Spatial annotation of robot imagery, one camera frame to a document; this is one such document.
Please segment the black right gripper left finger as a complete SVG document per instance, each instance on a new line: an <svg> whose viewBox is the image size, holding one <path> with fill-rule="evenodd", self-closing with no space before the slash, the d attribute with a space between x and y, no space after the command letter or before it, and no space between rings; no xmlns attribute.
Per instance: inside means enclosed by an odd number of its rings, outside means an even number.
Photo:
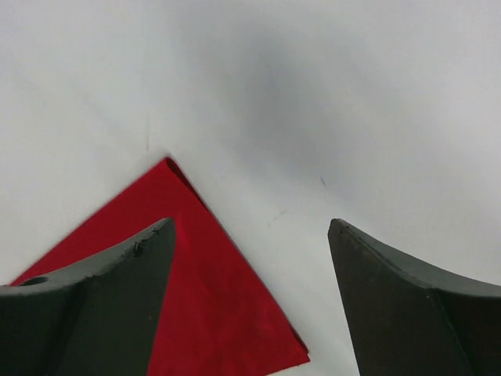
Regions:
<svg viewBox="0 0 501 376"><path fill-rule="evenodd" d="M162 219L69 266L1 289L4 375L144 375L175 251Z"/></svg>

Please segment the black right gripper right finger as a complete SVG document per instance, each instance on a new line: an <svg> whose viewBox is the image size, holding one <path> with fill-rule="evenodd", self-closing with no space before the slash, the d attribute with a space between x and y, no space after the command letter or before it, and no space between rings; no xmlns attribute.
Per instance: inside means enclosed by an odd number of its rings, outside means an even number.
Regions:
<svg viewBox="0 0 501 376"><path fill-rule="evenodd" d="M498 375L500 287L390 247L342 219L328 232L361 375Z"/></svg>

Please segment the red satin napkin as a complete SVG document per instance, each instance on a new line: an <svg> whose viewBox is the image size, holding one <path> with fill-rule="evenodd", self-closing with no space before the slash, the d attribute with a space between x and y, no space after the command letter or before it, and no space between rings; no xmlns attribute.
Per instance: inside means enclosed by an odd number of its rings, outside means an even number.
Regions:
<svg viewBox="0 0 501 376"><path fill-rule="evenodd" d="M306 345L171 158L99 209L18 281L93 255L164 217L175 222L175 256L149 374L269 375L307 363Z"/></svg>

